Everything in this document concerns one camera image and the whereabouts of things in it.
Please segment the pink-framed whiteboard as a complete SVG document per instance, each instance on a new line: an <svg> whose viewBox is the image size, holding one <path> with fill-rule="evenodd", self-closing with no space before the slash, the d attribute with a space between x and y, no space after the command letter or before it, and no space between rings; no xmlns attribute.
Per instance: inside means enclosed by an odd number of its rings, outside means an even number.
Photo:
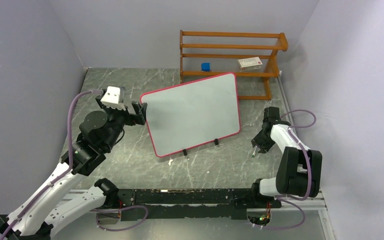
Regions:
<svg viewBox="0 0 384 240"><path fill-rule="evenodd" d="M143 93L154 153L163 158L241 130L237 76L233 72Z"/></svg>

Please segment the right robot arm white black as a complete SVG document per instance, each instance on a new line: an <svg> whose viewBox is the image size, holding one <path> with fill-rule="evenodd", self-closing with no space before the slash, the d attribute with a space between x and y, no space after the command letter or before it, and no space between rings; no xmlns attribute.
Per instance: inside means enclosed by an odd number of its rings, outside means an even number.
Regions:
<svg viewBox="0 0 384 240"><path fill-rule="evenodd" d="M303 201L319 194L323 155L305 145L294 133L295 126L282 117L278 107L265 108L261 130L251 140L254 155L273 146L282 153L276 176L257 180L258 188L250 193L255 207L262 207L269 197Z"/></svg>

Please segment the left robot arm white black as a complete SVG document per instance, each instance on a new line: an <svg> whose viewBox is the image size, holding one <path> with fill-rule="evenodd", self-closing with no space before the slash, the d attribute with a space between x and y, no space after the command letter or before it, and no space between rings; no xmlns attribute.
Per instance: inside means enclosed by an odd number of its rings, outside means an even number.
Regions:
<svg viewBox="0 0 384 240"><path fill-rule="evenodd" d="M120 211L119 190L107 178L97 180L80 197L60 204L73 187L88 177L124 137L125 126L146 123L146 103L132 102L134 113L108 93L98 94L98 110L88 113L79 134L62 155L48 179L20 207L0 214L2 240L49 240L87 212Z"/></svg>

